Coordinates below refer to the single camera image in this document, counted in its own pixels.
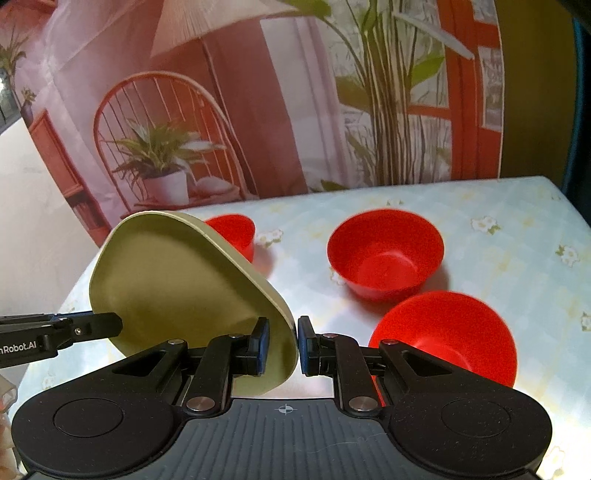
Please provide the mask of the person's left hand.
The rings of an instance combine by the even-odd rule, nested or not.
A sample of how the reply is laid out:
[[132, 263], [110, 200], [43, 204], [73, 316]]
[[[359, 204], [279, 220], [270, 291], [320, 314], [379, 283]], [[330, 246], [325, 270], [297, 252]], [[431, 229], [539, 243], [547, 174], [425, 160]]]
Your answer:
[[17, 400], [17, 388], [0, 376], [0, 480], [21, 479], [14, 453], [8, 410]]

